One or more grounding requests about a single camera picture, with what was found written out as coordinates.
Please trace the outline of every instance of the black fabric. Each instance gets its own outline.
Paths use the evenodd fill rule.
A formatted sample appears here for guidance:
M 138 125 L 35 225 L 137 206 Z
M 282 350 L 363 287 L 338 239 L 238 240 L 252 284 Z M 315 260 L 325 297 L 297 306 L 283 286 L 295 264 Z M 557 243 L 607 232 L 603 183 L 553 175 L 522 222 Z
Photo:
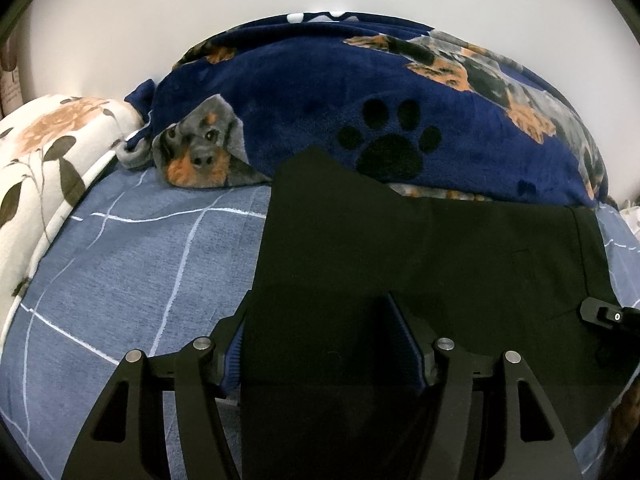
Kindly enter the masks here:
M 298 347 L 290 345 L 287 330 L 278 329 L 286 323 L 283 313 L 268 321 L 269 305 L 287 303 L 293 289 L 317 291 L 288 303 L 290 312 L 307 309 L 315 320 L 297 325 L 298 337 L 313 336 L 316 328 L 326 333 L 332 321 L 338 326 L 346 316 L 338 315 L 340 305 L 354 297 L 401 290 L 439 335 L 469 351 L 520 352 L 572 445 L 602 418 L 638 362 L 631 341 L 611 340 L 578 316 L 588 296 L 617 304 L 590 210 L 404 198 L 312 148 L 276 173 L 258 257 L 254 291 L 263 301 L 248 314 L 242 348 L 247 478 L 258 478 L 250 457 L 256 445 L 263 460 L 279 456 L 292 449 L 283 451 L 279 436 L 310 434 L 322 419 L 322 409 L 303 416 L 300 406 L 288 417 L 282 406 L 274 408 L 273 418 L 259 421 L 245 412 L 255 387 L 291 383 L 285 370 L 299 370 L 299 358 L 310 355 L 291 351 Z M 332 301 L 334 309 L 326 310 Z M 311 312 L 317 309 L 325 311 Z M 252 321 L 258 311 L 262 315 Z M 271 341 L 278 346 L 272 353 L 265 348 L 266 331 L 285 335 Z M 325 379 L 311 374 L 300 382 L 332 384 Z

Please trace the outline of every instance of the white wall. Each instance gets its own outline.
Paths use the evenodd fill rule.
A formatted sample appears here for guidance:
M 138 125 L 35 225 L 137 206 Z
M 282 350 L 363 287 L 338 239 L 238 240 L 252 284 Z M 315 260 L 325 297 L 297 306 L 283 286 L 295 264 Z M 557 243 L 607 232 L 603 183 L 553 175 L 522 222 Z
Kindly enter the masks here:
M 609 0 L 35 0 L 22 24 L 24 93 L 123 97 L 216 32 L 304 10 L 400 16 L 513 57 L 578 110 L 612 195 L 640 192 L 640 46 Z

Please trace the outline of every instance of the dog face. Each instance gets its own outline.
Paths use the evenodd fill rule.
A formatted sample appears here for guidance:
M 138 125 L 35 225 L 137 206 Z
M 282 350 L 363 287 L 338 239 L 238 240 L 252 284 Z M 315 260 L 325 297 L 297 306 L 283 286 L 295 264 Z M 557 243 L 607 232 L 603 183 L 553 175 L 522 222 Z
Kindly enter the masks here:
M 152 143 L 156 167 L 174 186 L 224 186 L 233 159 L 246 163 L 242 121 L 219 94 L 207 98 Z

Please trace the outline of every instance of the paw print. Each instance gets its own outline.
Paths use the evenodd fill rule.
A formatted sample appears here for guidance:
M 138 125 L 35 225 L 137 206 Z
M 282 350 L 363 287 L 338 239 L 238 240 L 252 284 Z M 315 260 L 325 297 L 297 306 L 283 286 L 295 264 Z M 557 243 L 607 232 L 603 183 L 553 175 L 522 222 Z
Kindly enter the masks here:
M 370 131 L 363 135 L 359 129 L 347 125 L 336 134 L 338 144 L 345 150 L 360 150 L 367 141 L 356 162 L 359 173 L 383 181 L 412 180 L 422 172 L 422 155 L 434 152 L 440 145 L 442 134 L 437 126 L 427 126 L 417 136 L 420 105 L 416 101 L 402 101 L 396 117 L 405 136 L 392 133 L 377 137 L 375 132 L 389 122 L 389 110 L 380 99 L 369 99 L 362 106 L 362 118 Z

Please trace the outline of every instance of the black cloth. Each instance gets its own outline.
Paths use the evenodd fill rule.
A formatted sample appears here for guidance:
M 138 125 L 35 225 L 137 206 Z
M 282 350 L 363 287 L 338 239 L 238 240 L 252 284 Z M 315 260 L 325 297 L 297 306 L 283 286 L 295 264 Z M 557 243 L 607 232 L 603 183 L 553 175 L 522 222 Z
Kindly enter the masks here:
M 604 416 L 638 363 L 631 342 L 612 340 L 578 315 L 588 296 L 617 304 L 592 211 L 405 198 L 311 148 L 276 172 L 258 256 L 258 299 L 242 347 L 247 478 L 269 477 L 268 465 L 254 469 L 248 450 L 261 447 L 261 461 L 282 462 L 295 446 L 284 446 L 279 436 L 309 435 L 330 405 L 318 402 L 305 415 L 298 404 L 289 412 L 276 409 L 280 397 L 269 420 L 252 412 L 252 395 L 277 384 L 331 386 L 353 378 L 364 384 L 372 377 L 368 358 L 353 374 L 318 371 L 332 366 L 331 352 L 353 354 L 357 340 L 345 348 L 338 340 L 328 344 L 322 334 L 343 322 L 362 334 L 356 320 L 364 311 L 347 312 L 347 305 L 366 309 L 367 301 L 389 290 L 402 291 L 439 336 L 468 351 L 518 351 L 574 446 Z M 301 313 L 311 310 L 313 321 L 305 324 Z M 294 319 L 289 325 L 287 316 Z M 291 351 L 305 337 L 308 348 Z M 309 368 L 301 365 L 305 360 Z M 307 373 L 297 376 L 302 369 Z

